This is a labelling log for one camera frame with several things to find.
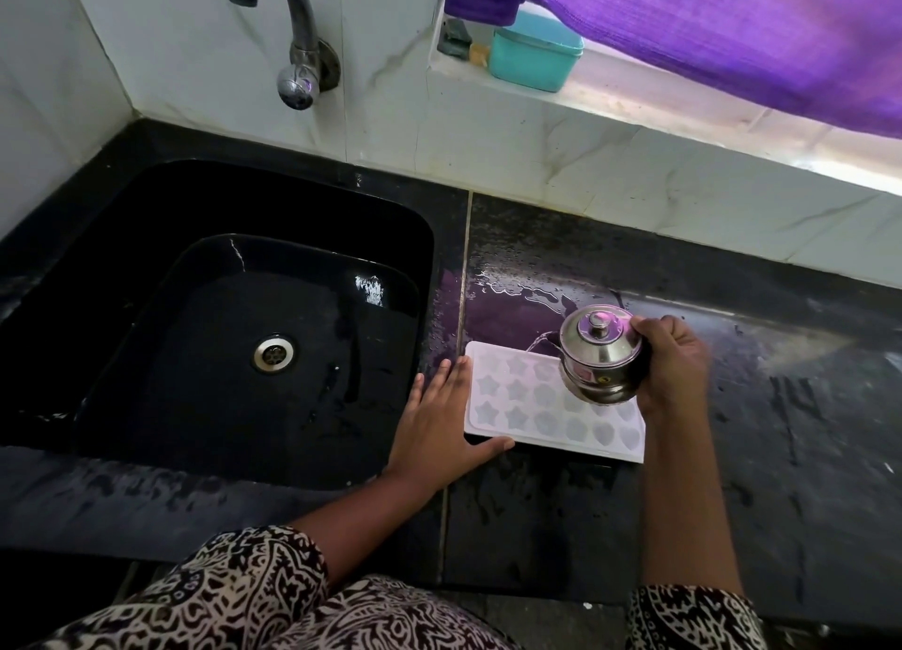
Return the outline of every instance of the faucet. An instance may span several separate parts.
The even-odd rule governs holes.
[[[257,0],[229,0],[241,7],[255,7]],[[287,106],[297,110],[310,108],[320,92],[338,86],[341,69],[338,55],[317,36],[310,0],[288,0],[291,15],[291,65],[279,71],[276,89]]]

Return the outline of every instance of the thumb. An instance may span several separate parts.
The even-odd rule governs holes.
[[[514,446],[514,440],[510,436],[495,436],[493,439],[483,441],[471,447],[470,452],[473,458],[473,469],[484,465],[492,458],[497,457],[504,451],[510,451]]]
[[[666,348],[673,348],[677,344],[670,330],[660,320],[633,315],[630,325],[632,325],[632,329],[648,339],[651,348],[658,352]]]

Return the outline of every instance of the kettle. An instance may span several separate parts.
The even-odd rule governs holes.
[[[636,395],[648,375],[651,347],[632,329],[632,313],[597,303],[568,315],[560,329],[564,382],[592,403],[614,405]]]

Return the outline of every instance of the person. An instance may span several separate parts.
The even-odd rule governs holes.
[[[652,355],[638,390],[642,559],[627,647],[765,648],[739,581],[708,426],[708,348],[672,316],[632,323]],[[467,357],[453,370],[443,361],[428,387],[416,376],[377,479],[287,526],[220,534],[142,593],[35,647],[517,647],[432,593],[378,575],[348,580],[438,491],[513,447],[505,437],[464,438],[471,379]]]

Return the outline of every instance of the patterned sleeve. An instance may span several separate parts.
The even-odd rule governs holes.
[[[254,650],[327,596],[317,546],[287,526],[220,534],[119,605],[72,622],[34,647],[146,645]]]
[[[767,650],[751,603],[701,586],[642,586],[630,599],[627,650]]]

